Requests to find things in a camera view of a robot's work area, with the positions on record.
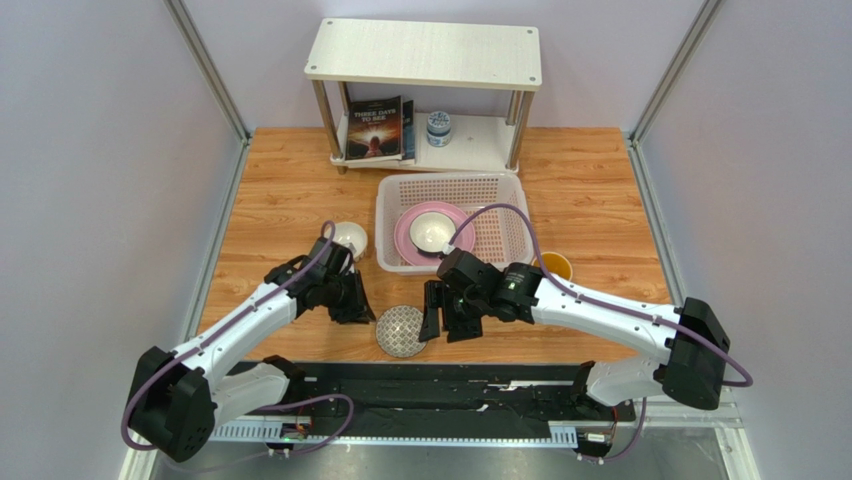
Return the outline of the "brown patterned bowl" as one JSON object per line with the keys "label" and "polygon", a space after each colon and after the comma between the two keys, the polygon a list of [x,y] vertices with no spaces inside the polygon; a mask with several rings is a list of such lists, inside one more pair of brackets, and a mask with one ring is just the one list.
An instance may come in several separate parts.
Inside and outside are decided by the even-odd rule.
{"label": "brown patterned bowl", "polygon": [[419,340],[423,313],[411,305],[396,305],[376,322],[375,336],[382,351],[394,358],[411,358],[427,343]]}

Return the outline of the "pink plastic plate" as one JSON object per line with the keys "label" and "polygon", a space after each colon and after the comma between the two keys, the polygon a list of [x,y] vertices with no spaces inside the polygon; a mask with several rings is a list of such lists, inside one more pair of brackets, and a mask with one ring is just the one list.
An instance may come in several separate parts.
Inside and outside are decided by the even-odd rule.
{"label": "pink plastic plate", "polygon": [[412,220],[426,212],[435,211],[441,212],[450,216],[456,225],[456,232],[462,223],[468,219],[468,215],[460,208],[446,202],[430,201],[419,203],[406,210],[398,220],[394,231],[395,247],[408,264],[418,267],[437,267],[440,262],[440,255],[430,256],[420,254],[409,240],[409,226]]}

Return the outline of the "white bowl yellow rim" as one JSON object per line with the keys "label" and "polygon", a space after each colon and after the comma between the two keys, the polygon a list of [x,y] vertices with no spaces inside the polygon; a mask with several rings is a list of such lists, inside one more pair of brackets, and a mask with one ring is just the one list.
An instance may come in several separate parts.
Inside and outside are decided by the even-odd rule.
{"label": "white bowl yellow rim", "polygon": [[364,257],[369,245],[367,232],[361,225],[354,222],[336,223],[333,241],[347,247],[355,262],[359,262]]}

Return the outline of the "white bowl black exterior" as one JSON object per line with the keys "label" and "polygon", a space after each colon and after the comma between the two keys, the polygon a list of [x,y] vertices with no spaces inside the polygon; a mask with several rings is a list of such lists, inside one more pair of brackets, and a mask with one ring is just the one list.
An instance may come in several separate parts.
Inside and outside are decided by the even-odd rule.
{"label": "white bowl black exterior", "polygon": [[408,230],[409,240],[415,249],[430,256],[441,254],[455,233],[456,225],[452,218],[435,211],[416,216]]}

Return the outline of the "patterned mug yellow interior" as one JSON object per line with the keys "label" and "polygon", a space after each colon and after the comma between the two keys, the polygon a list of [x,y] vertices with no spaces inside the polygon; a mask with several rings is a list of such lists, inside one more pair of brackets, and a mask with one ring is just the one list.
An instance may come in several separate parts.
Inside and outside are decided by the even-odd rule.
{"label": "patterned mug yellow interior", "polygon": [[562,279],[571,281],[574,269],[571,262],[562,254],[546,251],[541,253],[541,258],[534,258],[532,265],[541,270],[547,269],[551,274]]}

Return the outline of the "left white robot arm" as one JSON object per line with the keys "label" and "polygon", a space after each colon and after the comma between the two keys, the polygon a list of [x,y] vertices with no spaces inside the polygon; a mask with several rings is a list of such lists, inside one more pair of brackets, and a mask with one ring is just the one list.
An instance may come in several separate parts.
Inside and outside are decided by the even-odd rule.
{"label": "left white robot arm", "polygon": [[208,330],[170,350],[152,347],[139,358],[122,416],[127,445],[184,462],[231,420],[304,406],[307,374],[293,362],[272,355],[241,373],[232,370],[262,340],[316,307],[340,324],[375,318],[353,252],[327,237],[318,238],[308,254],[271,269]]}

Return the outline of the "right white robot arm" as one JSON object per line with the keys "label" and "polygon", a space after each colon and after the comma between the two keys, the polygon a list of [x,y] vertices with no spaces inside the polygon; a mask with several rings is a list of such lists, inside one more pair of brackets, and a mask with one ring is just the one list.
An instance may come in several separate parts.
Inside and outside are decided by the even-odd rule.
{"label": "right white robot arm", "polygon": [[619,343],[635,356],[581,365],[576,395],[600,405],[666,395],[700,410],[717,409],[730,340],[711,306],[687,298],[680,306],[648,304],[604,294],[534,265],[504,269],[456,249],[424,286],[419,339],[448,342],[482,336],[482,319],[565,327]]}

